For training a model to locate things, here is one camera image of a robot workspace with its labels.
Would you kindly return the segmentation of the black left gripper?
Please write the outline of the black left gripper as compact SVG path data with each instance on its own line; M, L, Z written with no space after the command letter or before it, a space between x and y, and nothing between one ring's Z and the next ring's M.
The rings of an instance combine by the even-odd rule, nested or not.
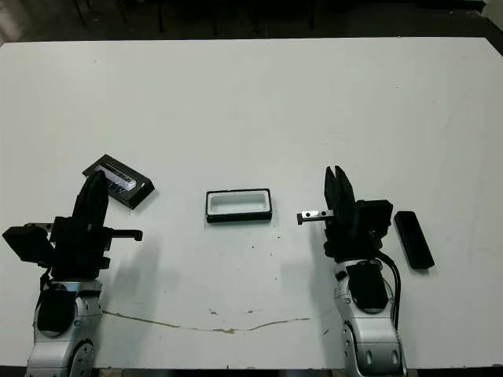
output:
M108 269L105 256L112 240L142 241L139 229L103 226L108 209L108 182L103 171L87 177L75 201L73 217L56 217L52 223L27 223L29 260L50 268L57 279L95 279Z

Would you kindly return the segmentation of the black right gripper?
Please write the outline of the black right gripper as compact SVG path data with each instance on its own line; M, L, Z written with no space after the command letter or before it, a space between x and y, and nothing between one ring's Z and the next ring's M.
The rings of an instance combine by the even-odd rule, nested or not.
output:
M354 213L354 191L347 175L340 166L327 167L325 171L325 201L328 210L307 210L297 214L297 224L323 221L325 255L335 262L348 262L376 258L383 246L383 233L376 229L354 230L351 220Z

